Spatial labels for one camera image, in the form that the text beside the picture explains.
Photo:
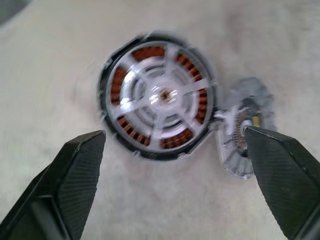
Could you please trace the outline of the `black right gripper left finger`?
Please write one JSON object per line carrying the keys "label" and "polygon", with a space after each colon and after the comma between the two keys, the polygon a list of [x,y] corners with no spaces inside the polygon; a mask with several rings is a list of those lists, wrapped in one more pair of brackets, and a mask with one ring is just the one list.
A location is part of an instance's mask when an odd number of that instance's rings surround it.
{"label": "black right gripper left finger", "polygon": [[0,223],[0,240],[80,240],[97,191],[106,134],[66,142]]}

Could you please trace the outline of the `round grey hinged motor lid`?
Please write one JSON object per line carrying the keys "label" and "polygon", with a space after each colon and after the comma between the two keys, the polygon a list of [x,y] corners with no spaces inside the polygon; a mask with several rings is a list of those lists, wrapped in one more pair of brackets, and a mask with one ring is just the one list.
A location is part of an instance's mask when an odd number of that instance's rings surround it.
{"label": "round grey hinged motor lid", "polygon": [[275,131],[273,95],[262,81],[255,77],[238,80],[231,88],[217,120],[216,143],[224,168],[232,175],[249,179],[254,175],[245,130],[248,126]]}

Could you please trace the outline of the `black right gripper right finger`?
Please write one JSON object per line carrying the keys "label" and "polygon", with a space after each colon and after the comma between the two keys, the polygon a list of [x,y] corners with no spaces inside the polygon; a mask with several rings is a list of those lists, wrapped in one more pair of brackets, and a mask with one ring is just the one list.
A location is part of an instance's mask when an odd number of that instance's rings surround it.
{"label": "black right gripper right finger", "polygon": [[320,240],[320,162],[295,138],[249,126],[248,157],[288,240]]}

